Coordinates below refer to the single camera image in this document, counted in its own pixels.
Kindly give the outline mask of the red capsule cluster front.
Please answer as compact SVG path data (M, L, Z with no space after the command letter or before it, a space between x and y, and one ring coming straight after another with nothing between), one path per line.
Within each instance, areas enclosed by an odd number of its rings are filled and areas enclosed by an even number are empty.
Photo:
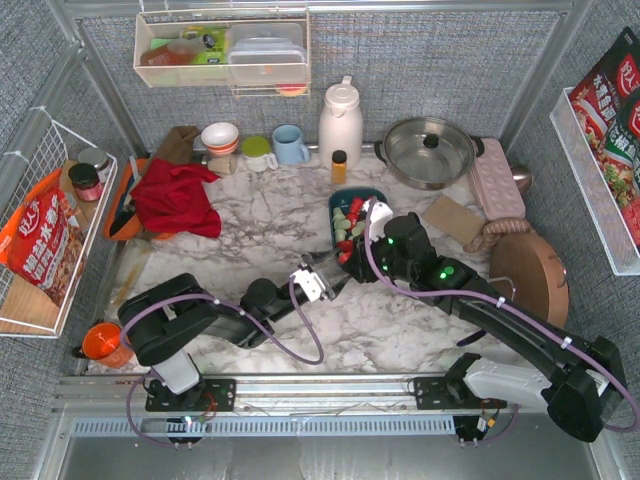
M354 244L352 240L343 240L340 241L336 244L336 246L342 251L342 252L351 252L354 248Z

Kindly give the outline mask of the cork mat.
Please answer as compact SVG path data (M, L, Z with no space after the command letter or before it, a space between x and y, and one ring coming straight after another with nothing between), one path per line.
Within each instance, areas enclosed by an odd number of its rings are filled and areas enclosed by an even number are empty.
M461 245L470 243L485 225L483 218L446 195L439 196L427 208L423 218Z

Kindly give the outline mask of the teal storage basket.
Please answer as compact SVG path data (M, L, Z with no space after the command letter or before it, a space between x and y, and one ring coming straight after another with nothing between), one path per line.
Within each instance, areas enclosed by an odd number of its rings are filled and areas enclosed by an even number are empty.
M329 209L331 241L333 246L336 246L336 244L338 243L334 239L334 232L336 229L333 226L334 221L332 220L333 209L335 207L340 207L346 216L347 214L351 213L350 205L352 200L355 197L362 198L364 202L366 202L370 197L373 197L373 196L375 196L378 200L381 200L385 203L388 202L387 197L381 191L372 187L344 188L344 189L337 190L329 197L328 209Z

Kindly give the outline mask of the green capsule cluster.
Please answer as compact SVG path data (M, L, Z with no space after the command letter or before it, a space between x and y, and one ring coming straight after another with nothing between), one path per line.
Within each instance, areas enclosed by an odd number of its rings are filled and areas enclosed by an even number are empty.
M342 242L346 239L347 231L343 229L336 229L334 232L334 239L336 242Z

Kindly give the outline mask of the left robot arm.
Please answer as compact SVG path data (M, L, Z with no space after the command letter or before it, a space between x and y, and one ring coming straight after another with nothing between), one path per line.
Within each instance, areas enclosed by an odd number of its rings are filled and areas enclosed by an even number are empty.
M324 361L324 351L301 306L334 300L349 279L336 250L309 252L302 256L286 284L278 286L259 278L235 304L213 296L193 274L183 273L119 307L121 342L172 396L178 397L202 384L200 371L185 351L196 337L206 334L246 349L255 348L266 339L278 344L273 325L297 312L316 344L318 358L303 358L291 350L286 353L303 363L317 365Z

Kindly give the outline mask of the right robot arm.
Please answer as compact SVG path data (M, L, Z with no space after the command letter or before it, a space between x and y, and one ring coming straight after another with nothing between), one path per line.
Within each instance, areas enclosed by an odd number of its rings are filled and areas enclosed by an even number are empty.
M585 340L519 309L474 269L437 254L415 213L395 216L370 199L356 219L363 230L344 270L469 322L524 357L544 379L534 398L566 434L592 443L614 428L608 421L622 401L639 409L611 340Z

